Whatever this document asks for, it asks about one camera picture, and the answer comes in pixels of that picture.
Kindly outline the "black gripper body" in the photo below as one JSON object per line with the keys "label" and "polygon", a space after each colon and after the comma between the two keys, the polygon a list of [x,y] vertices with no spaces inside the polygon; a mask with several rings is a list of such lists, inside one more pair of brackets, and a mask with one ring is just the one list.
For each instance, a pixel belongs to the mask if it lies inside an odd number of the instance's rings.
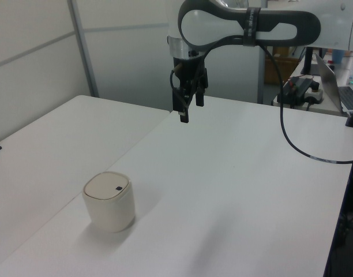
{"label": "black gripper body", "polygon": [[175,75],[179,80],[178,87],[186,88],[187,85],[191,85],[197,74],[199,85],[208,88],[208,75],[207,69],[205,68],[205,57],[194,57],[192,59],[180,59],[173,58],[174,66],[181,65],[180,69],[177,69]]}

